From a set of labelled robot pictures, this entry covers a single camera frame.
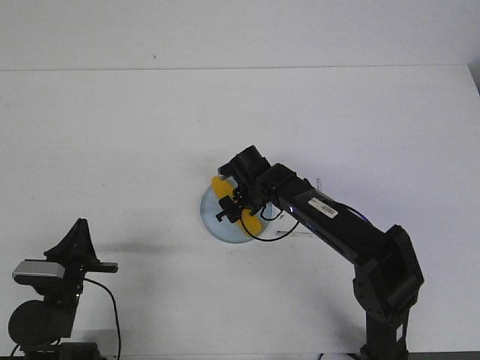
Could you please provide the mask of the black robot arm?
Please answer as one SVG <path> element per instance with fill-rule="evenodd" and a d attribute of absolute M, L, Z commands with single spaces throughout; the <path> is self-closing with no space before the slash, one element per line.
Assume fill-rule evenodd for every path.
<path fill-rule="evenodd" d="M 67 235 L 44 259 L 24 259 L 13 270 L 13 280 L 42 296 L 15 309 L 8 333 L 24 359 L 103 359 L 95 342 L 63 342 L 69 338 L 84 290 L 84 283 L 106 287 L 88 279 L 89 272 L 118 271 L 115 262 L 101 262 L 95 253 L 88 221 L 76 220 Z"/>
<path fill-rule="evenodd" d="M 271 165 L 253 145 L 220 166 L 220 179 L 233 178 L 218 219 L 241 220 L 268 203 L 285 211 L 353 264 L 353 291 L 366 313 L 361 359 L 408 359 L 407 326 L 425 279 L 408 233 L 399 225 L 377 229 L 348 205 L 337 202 L 283 164 Z"/>

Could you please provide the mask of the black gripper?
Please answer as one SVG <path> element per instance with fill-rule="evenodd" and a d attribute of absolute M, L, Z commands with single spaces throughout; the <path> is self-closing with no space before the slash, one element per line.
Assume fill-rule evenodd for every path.
<path fill-rule="evenodd" d="M 117 262 L 101 262 L 98 259 L 88 221 L 84 218 L 78 218 L 67 235 L 43 254 L 48 262 L 58 263 L 64 268 L 61 277 L 43 282 L 45 289 L 76 289 L 83 284 L 87 272 L 115 274 L 119 270 Z"/>
<path fill-rule="evenodd" d="M 221 211 L 215 215 L 218 221 L 227 217 L 233 224 L 239 221 L 242 213 L 247 209 L 251 215 L 255 215 L 262 208 L 266 207 L 273 199 L 273 189 L 265 180 L 265 172 L 259 172 L 255 175 L 237 172 L 232 177 L 237 183 L 234 191 L 235 198 L 240 202 L 238 204 L 230 196 L 225 196 L 218 200 Z"/>

